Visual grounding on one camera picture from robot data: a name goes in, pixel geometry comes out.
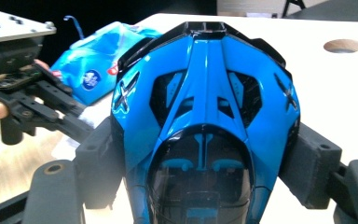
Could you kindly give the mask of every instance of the drone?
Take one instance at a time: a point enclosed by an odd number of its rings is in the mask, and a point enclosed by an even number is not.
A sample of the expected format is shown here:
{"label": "drone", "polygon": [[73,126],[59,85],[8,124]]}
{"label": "drone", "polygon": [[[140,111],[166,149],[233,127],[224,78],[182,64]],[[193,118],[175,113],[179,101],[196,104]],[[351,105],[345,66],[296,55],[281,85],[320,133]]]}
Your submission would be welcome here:
{"label": "drone", "polygon": [[44,127],[80,146],[0,204],[0,222],[85,223],[83,204],[111,205],[124,180],[134,223],[255,224],[279,177],[303,206],[333,199],[335,223],[358,223],[358,161],[342,164],[341,148],[301,122],[292,75],[263,39],[221,21],[144,38],[118,60],[110,116],[93,129],[71,89],[33,63],[41,36],[55,32],[41,30],[0,40],[2,141]]}

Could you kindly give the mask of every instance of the table surface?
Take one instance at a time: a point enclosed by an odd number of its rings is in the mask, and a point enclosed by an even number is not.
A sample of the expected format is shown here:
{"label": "table surface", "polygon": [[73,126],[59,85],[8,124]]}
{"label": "table surface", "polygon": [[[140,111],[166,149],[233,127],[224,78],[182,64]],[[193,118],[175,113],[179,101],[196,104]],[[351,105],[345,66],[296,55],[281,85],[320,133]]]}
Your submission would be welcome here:
{"label": "table surface", "polygon": [[[138,24],[166,32],[183,21],[224,21],[250,38],[270,43],[293,74],[302,122],[342,147],[344,164],[358,159],[358,51],[324,49],[325,43],[336,39],[358,43],[358,22],[156,14]],[[61,137],[58,132],[38,130],[36,137],[26,136],[17,146],[0,143],[0,202],[27,190],[34,169],[53,160],[49,153]],[[261,223],[334,223],[334,206],[307,210],[279,180]],[[88,223],[132,223],[125,190],[119,190],[112,211],[87,211],[87,219]]]}

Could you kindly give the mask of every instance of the blue plastic bag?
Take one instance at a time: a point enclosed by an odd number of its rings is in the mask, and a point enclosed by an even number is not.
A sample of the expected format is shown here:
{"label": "blue plastic bag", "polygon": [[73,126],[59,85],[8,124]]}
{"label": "blue plastic bag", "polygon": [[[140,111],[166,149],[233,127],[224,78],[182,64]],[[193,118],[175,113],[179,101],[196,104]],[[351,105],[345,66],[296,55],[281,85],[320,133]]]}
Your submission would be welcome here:
{"label": "blue plastic bag", "polygon": [[160,35],[150,28],[116,21],[75,42],[50,70],[73,89],[80,103],[91,105],[115,87],[120,56],[143,38]]}

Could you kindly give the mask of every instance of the black x logo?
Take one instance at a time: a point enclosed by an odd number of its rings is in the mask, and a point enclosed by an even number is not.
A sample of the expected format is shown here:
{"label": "black x logo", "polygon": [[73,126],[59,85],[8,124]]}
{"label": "black x logo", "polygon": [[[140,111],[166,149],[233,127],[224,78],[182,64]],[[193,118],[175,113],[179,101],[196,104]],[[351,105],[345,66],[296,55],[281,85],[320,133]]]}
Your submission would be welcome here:
{"label": "black x logo", "polygon": [[289,105],[292,105],[295,108],[295,110],[297,110],[298,109],[297,103],[296,103],[295,99],[293,98],[293,93],[292,93],[292,84],[290,84],[289,88],[286,89],[286,87],[283,85],[283,83],[278,78],[278,76],[276,74],[274,74],[274,76],[278,82],[278,86],[281,88],[281,90],[283,91],[283,94],[287,98],[286,111],[289,109]]}
{"label": "black x logo", "polygon": [[132,89],[135,87],[135,84],[138,81],[138,77],[139,77],[139,72],[135,74],[135,77],[131,80],[131,82],[128,84],[127,87],[124,87],[123,81],[120,82],[120,89],[119,89],[120,95],[118,99],[115,101],[115,107],[114,107],[115,110],[118,109],[120,105],[123,105],[124,109],[128,111],[129,105],[127,102],[127,97],[132,91]]}

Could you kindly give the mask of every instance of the white table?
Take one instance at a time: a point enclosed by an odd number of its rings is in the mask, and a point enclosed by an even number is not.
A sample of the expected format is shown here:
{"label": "white table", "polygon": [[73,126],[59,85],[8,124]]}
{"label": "white table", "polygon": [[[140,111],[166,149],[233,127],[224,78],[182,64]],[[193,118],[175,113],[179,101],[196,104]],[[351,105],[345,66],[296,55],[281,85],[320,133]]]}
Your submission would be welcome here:
{"label": "white table", "polygon": [[[270,43],[284,57],[286,68],[293,74],[302,122],[342,147],[343,163],[358,159],[358,51],[337,54],[324,49],[326,42],[335,39],[358,41],[358,22],[157,14],[140,21],[139,25],[166,32],[183,21],[224,21],[250,38],[261,37]],[[95,223],[115,223],[115,220],[131,223],[125,194],[121,189],[112,212],[88,211],[89,220],[107,217],[106,221]],[[328,210],[307,210],[278,181],[261,223],[334,223],[334,206],[331,203]]]}

